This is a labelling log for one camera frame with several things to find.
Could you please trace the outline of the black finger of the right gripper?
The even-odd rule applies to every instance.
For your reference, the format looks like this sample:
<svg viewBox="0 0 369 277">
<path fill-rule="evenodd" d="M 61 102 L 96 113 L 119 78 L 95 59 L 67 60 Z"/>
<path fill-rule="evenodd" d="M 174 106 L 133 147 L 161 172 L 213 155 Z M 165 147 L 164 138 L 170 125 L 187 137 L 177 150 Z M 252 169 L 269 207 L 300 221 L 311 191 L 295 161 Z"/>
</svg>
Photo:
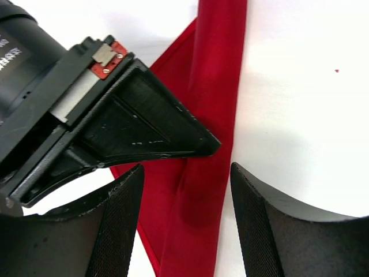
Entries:
<svg viewBox="0 0 369 277">
<path fill-rule="evenodd" d="M 82 121 L 51 168 L 72 176 L 94 167 L 213 155 L 219 140 L 165 85 L 134 59 Z"/>
</svg>

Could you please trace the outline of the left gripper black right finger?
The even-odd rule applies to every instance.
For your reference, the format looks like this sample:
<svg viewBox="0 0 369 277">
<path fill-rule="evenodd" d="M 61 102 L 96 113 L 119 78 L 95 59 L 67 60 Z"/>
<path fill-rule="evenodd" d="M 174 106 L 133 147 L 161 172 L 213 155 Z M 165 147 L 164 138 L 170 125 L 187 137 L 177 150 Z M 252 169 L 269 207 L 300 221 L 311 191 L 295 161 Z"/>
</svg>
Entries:
<svg viewBox="0 0 369 277">
<path fill-rule="evenodd" d="M 247 276 L 368 275 L 368 217 L 313 207 L 238 163 L 231 193 Z"/>
</svg>

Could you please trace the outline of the red cloth napkin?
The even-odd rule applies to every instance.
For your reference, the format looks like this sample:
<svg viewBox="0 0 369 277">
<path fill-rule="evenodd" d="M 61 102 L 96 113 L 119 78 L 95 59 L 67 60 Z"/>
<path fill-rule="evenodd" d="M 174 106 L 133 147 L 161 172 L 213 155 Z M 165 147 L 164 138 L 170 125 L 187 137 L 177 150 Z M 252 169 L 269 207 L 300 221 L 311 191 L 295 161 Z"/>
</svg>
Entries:
<svg viewBox="0 0 369 277">
<path fill-rule="evenodd" d="M 246 1 L 200 1 L 151 69 L 220 141 L 209 158 L 144 163 L 137 230 L 156 276 L 213 276 L 229 176 Z"/>
</svg>

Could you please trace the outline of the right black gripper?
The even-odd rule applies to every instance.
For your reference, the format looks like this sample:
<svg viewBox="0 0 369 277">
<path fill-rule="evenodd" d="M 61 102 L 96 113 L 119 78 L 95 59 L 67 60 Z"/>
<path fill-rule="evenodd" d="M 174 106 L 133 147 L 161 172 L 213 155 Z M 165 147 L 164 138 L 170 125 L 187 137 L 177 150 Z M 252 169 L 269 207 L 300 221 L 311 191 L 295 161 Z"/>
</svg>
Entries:
<svg viewBox="0 0 369 277">
<path fill-rule="evenodd" d="M 71 173 L 42 183 L 134 59 L 113 36 L 86 38 L 23 89 L 20 104 L 1 125 L 1 195 L 29 208 L 102 164 L 86 154 Z"/>
</svg>

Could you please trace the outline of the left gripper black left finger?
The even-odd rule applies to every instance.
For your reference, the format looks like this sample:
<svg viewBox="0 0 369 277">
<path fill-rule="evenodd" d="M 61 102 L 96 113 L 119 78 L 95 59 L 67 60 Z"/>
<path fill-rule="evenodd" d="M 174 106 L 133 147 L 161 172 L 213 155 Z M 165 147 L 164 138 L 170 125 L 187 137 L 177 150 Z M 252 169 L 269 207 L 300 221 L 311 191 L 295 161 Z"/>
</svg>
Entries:
<svg viewBox="0 0 369 277">
<path fill-rule="evenodd" d="M 44 215 L 1 212 L 2 276 L 126 276 L 144 168 Z"/>
</svg>

